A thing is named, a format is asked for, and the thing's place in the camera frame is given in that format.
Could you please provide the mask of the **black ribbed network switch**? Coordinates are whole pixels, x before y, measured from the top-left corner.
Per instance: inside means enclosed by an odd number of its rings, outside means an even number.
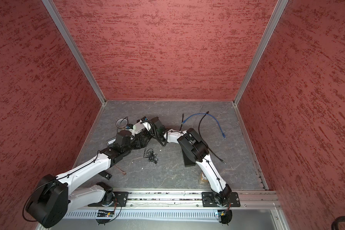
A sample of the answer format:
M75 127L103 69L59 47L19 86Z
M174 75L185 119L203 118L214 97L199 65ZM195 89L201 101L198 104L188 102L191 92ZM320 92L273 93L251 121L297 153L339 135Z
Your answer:
M183 155L183 161L184 161L184 166L185 167L192 167L192 166L195 166L196 163L191 161L187 155L184 153L184 151L182 151L182 155Z

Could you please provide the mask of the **black power adapter with cable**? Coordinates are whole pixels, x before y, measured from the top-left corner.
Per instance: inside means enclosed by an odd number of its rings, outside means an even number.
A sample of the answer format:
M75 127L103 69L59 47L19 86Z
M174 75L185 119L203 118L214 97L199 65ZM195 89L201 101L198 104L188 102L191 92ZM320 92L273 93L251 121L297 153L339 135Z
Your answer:
M146 149L143 154L143 158L147 159L148 162L154 163L155 165L158 163L157 154L154 153L153 149Z

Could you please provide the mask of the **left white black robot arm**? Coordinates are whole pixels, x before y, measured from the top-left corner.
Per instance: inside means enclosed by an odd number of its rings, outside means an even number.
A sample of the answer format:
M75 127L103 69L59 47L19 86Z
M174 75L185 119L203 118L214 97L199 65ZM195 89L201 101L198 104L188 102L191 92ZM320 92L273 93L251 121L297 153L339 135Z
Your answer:
M129 155L132 150L145 148L151 137L147 131L136 135L132 135L130 131L120 131L107 148L98 151L89 161L57 176L44 176L26 201L22 212L31 215L33 221L39 222L43 227L50 228L60 222L66 214L84 206L103 206L112 209L124 207L127 192L115 194L112 187L104 182L86 189L79 189L79 186L97 174L109 179L111 175L107 170Z

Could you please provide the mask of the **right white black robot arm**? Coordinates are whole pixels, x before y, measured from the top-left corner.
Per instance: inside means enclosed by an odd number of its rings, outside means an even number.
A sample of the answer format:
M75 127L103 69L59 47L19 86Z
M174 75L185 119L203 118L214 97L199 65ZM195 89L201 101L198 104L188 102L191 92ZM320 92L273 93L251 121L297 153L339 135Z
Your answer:
M232 189L220 176L216 169L208 144L193 128L188 130L175 130L166 128L158 117L151 120L143 118L140 123L163 146L168 143L180 145L185 163L198 165L208 180L214 195L215 203L221 207L230 207Z

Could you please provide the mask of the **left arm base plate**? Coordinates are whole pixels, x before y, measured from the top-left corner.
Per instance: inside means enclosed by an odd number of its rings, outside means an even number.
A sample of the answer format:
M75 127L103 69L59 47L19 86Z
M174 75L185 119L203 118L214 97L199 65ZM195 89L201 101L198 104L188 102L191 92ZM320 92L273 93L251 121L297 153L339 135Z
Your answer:
M88 207L125 207L128 199L129 192L107 192L105 197L98 203L89 204Z

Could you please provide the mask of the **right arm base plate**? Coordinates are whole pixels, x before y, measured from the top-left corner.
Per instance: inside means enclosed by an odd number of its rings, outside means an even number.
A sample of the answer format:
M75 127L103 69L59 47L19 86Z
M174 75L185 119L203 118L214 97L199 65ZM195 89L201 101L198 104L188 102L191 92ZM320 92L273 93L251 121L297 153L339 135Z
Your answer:
M203 207L218 207L218 208L238 208L241 206L239 195L237 192L231 192L228 198L215 192L202 192Z

